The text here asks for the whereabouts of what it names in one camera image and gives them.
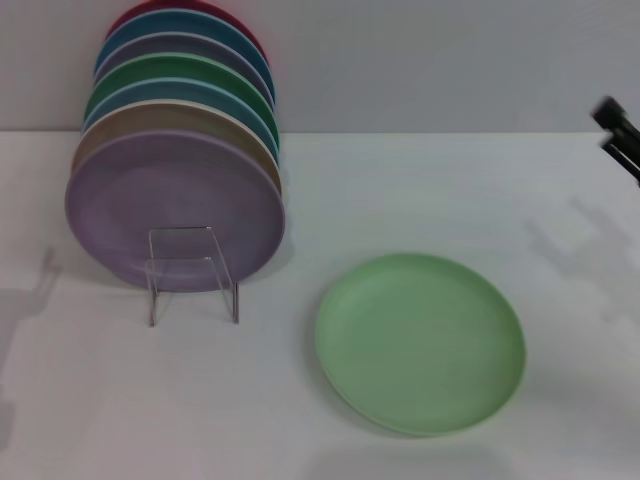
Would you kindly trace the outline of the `light blue plate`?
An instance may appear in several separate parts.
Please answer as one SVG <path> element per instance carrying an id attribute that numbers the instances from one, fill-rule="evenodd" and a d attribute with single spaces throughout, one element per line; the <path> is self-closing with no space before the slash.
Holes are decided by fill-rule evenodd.
<path id="1" fill-rule="evenodd" d="M 93 106 L 88 105 L 81 132 L 84 133 L 107 113 L 128 104 L 151 100 L 187 101 L 220 110 L 249 127 L 279 162 L 278 125 L 274 112 L 259 94 L 244 100 L 238 94 L 196 80 L 160 78 L 121 87 Z"/>

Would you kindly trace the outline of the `red plate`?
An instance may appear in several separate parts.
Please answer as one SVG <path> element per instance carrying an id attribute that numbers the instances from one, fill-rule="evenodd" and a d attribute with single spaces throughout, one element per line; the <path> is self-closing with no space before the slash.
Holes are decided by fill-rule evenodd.
<path id="1" fill-rule="evenodd" d="M 241 31 L 256 46 L 265 60 L 268 60 L 266 51 L 263 49 L 258 38 L 240 19 L 224 10 L 223 8 L 216 6 L 210 2 L 206 2 L 205 0 L 146 0 L 145 2 L 131 7 L 129 10 L 125 11 L 119 18 L 117 18 L 107 31 L 104 40 L 107 40 L 108 37 L 112 33 L 114 33 L 118 27 L 122 26 L 127 21 L 132 20 L 139 15 L 150 13 L 156 10 L 171 8 L 194 10 L 197 12 L 210 14 L 229 23 L 230 25 Z"/>

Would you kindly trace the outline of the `clear acrylic plate rack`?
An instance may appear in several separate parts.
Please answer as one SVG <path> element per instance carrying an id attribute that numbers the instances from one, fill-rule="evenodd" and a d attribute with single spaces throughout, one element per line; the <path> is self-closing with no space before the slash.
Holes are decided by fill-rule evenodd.
<path id="1" fill-rule="evenodd" d="M 231 321 L 239 318 L 239 286 L 232 279 L 223 250 L 211 226 L 153 228 L 147 236 L 145 276 L 150 300 L 148 325 L 157 325 L 162 292 L 221 293 Z"/>

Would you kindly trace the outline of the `lavender plate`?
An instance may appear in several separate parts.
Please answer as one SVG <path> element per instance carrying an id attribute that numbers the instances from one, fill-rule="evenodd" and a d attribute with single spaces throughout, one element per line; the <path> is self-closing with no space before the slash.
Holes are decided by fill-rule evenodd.
<path id="1" fill-rule="evenodd" d="M 184 130 L 103 144 L 72 174 L 65 208 L 87 253 L 141 288 L 148 258 L 187 251 L 157 245 L 153 229 L 211 228 L 234 281 L 264 267 L 285 232 L 281 195 L 263 168 L 224 140 Z"/>

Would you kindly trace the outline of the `teal blue plate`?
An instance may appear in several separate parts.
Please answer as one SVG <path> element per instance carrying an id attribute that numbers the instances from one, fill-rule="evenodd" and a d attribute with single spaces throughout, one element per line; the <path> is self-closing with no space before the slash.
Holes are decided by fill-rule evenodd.
<path id="1" fill-rule="evenodd" d="M 226 19 L 222 13 L 210 13 L 193 8 L 161 6 L 147 8 L 141 5 L 123 14 L 108 31 L 94 64 L 97 74 L 110 54 L 118 47 L 139 37 L 161 33 L 187 33 L 199 35 L 241 55 L 258 73 L 275 102 L 275 84 L 269 62 L 258 40 L 235 19 Z"/>

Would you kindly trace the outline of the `tan plate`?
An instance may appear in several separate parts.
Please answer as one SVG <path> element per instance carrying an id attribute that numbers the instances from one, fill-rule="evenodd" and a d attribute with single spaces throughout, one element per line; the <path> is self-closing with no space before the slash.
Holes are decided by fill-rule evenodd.
<path id="1" fill-rule="evenodd" d="M 181 100 L 134 102 L 106 114 L 82 134 L 71 169 L 76 170 L 92 152 L 108 141 L 151 130 L 185 130 L 222 139 L 251 156 L 276 189 L 283 191 L 276 157 L 256 133 L 219 109 Z"/>

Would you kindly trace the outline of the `grey purple plate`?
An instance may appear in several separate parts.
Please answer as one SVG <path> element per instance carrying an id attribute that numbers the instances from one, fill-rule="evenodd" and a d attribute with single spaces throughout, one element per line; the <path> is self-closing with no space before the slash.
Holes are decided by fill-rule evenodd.
<path id="1" fill-rule="evenodd" d="M 274 95 L 258 71 L 240 53 L 205 36 L 182 32 L 144 35 L 117 47 L 99 65 L 93 83 L 97 84 L 115 67 L 136 57 L 149 54 L 182 53 L 217 61 L 243 76 L 275 109 Z"/>

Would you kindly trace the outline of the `dark green plate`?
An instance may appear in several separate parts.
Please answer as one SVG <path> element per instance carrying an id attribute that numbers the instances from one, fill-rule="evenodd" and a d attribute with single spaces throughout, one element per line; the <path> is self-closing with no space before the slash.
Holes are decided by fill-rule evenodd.
<path id="1" fill-rule="evenodd" d="M 266 124 L 280 145 L 275 114 L 267 100 L 245 77 L 220 62 L 192 54 L 148 54 L 125 61 L 109 71 L 93 87 L 83 121 L 110 94 L 135 82 L 161 78 L 183 78 L 220 87 L 244 101 Z"/>

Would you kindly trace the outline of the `light green plate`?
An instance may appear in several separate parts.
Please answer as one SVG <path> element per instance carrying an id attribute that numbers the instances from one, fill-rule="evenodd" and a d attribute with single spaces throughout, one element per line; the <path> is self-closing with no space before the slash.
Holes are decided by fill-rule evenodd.
<path id="1" fill-rule="evenodd" d="M 494 416 L 524 375 L 516 312 L 452 260 L 392 254 L 337 279 L 319 303 L 315 351 L 329 384 L 367 420 L 416 437 Z"/>

